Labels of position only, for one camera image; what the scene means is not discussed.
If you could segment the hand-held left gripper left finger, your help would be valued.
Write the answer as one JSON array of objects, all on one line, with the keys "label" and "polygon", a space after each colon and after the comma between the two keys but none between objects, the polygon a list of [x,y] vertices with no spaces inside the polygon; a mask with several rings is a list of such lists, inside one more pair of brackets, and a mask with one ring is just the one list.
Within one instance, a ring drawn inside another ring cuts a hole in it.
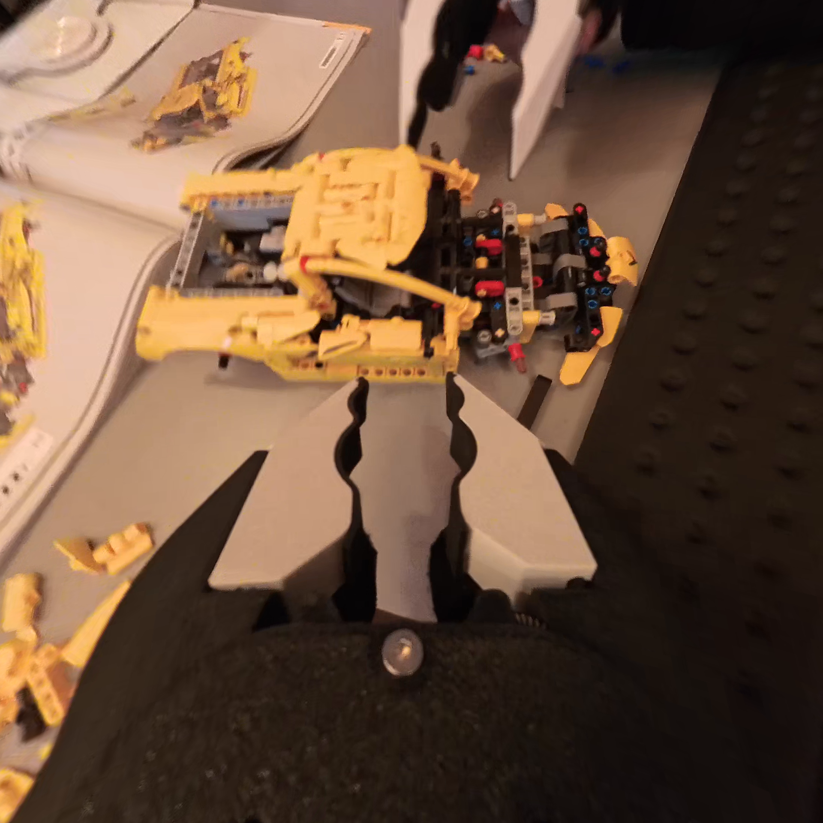
[{"label": "hand-held left gripper left finger", "polygon": [[352,478],[368,396],[367,380],[355,378],[274,439],[211,589],[274,592],[291,613],[325,601],[345,622],[374,620],[377,551]]}]

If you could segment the instruction booklet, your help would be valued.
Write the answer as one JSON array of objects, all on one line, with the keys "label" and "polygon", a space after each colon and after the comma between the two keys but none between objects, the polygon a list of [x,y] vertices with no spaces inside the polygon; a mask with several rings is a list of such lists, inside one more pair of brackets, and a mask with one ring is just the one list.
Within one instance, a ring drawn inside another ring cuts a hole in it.
[{"label": "instruction booklet", "polygon": [[195,2],[96,102],[1,127],[2,553],[139,368],[137,318],[180,247],[188,176],[291,141],[366,38]]}]

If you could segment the white document stand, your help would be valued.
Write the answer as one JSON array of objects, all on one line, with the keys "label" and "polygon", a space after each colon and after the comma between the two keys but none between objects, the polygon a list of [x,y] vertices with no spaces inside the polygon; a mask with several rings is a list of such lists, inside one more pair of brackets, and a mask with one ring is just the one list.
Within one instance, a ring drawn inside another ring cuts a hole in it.
[{"label": "white document stand", "polygon": [[2,132],[96,102],[139,66],[194,5],[43,3],[2,34]]}]

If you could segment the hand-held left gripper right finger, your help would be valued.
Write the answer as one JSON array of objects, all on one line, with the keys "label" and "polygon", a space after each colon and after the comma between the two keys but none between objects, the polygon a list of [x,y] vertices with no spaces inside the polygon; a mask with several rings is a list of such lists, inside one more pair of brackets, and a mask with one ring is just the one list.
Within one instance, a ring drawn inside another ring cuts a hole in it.
[{"label": "hand-held left gripper right finger", "polygon": [[457,474],[430,549],[437,622],[463,622],[484,592],[519,611],[534,592],[589,583],[598,563],[540,439],[461,376],[445,398]]}]

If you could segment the grey desk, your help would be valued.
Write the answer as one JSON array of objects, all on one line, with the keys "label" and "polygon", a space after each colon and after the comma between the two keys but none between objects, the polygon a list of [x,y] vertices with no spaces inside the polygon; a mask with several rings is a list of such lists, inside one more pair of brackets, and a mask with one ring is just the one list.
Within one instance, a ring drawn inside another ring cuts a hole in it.
[{"label": "grey desk", "polygon": [[[402,2],[261,2],[262,10],[372,28],[309,127],[283,155],[287,164],[315,150],[392,146],[397,137],[396,51]],[[599,54],[627,60],[618,73],[581,67],[565,107],[553,114],[528,163],[509,180],[509,107],[518,67],[484,65],[463,81],[457,102],[428,121],[439,142],[479,173],[475,202],[510,199],[523,211],[548,202],[584,202],[608,235],[628,237],[643,273],[663,227],[694,139],[715,91],[713,58],[627,56],[616,39]],[[234,361],[220,372],[200,353],[148,365],[64,476],[5,574],[45,577],[41,626],[63,640],[116,586],[109,577],[69,571],[56,538],[104,538],[136,521],[161,543],[252,452],[336,391],[334,384],[287,384],[260,365]],[[427,555],[445,523],[455,465],[448,456],[441,387],[370,389],[355,479],[365,528],[378,551],[378,617],[431,621]]]}]

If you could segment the long black beam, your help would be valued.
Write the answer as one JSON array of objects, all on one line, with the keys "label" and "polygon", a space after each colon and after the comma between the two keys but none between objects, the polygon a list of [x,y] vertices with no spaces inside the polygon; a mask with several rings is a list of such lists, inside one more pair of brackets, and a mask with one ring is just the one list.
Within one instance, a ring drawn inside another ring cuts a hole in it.
[{"label": "long black beam", "polygon": [[552,379],[536,375],[517,415],[517,421],[527,430],[533,430],[552,386]]}]

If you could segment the yellow brick car model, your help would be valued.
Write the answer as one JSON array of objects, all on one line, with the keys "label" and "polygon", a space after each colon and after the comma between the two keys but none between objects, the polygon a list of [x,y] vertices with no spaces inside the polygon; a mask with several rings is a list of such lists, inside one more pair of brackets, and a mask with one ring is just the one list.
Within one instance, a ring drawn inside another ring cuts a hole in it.
[{"label": "yellow brick car model", "polygon": [[587,206],[466,208],[478,175],[408,146],[315,153],[284,170],[193,174],[177,259],[153,285],[136,353],[204,352],[288,381],[443,384],[464,347],[527,369],[524,347],[558,333],[575,386],[637,286],[632,242]]}]

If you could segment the pile of yellow brick pieces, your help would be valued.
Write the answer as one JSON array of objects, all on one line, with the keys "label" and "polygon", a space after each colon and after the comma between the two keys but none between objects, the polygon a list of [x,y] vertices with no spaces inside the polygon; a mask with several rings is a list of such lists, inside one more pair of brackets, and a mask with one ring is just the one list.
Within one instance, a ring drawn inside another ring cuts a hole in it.
[{"label": "pile of yellow brick pieces", "polygon": [[[150,527],[131,523],[105,541],[87,538],[55,540],[54,548],[72,571],[116,576],[155,548]],[[37,618],[42,603],[42,577],[19,573],[7,579],[2,598],[2,730],[15,725],[22,740],[59,728],[66,719],[80,673],[132,585],[121,581],[86,616],[64,643],[39,636]]]}]

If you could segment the pile of small coloured pins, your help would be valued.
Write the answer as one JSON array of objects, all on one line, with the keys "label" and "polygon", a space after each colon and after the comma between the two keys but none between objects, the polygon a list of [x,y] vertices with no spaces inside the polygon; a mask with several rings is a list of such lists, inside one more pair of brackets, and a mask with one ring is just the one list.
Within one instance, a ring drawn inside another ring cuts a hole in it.
[{"label": "pile of small coloured pins", "polygon": [[[509,61],[509,57],[503,51],[498,48],[495,44],[486,44],[486,45],[472,45],[468,48],[468,52],[466,55],[466,59],[468,61],[475,61],[475,62],[487,62],[487,63],[507,63]],[[599,69],[605,68],[607,66],[607,60],[599,56],[597,54],[584,54],[580,55],[575,58],[575,60],[581,63],[585,67]],[[627,58],[618,60],[616,63],[612,65],[612,72],[619,73],[628,67],[630,61]]]}]

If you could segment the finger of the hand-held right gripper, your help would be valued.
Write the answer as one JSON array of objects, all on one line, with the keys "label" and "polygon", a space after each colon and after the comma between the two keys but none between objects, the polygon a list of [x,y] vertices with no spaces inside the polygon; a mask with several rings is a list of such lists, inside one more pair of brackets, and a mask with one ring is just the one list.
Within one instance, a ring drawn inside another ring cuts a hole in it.
[{"label": "finger of the hand-held right gripper", "polygon": [[399,132],[417,148],[430,113],[448,108],[463,62],[482,45],[498,14],[496,1],[407,2],[400,27]]},{"label": "finger of the hand-held right gripper", "polygon": [[583,24],[579,6],[576,1],[536,1],[531,5],[529,35],[520,51],[520,90],[510,118],[510,180],[529,159],[551,112],[564,104]]}]

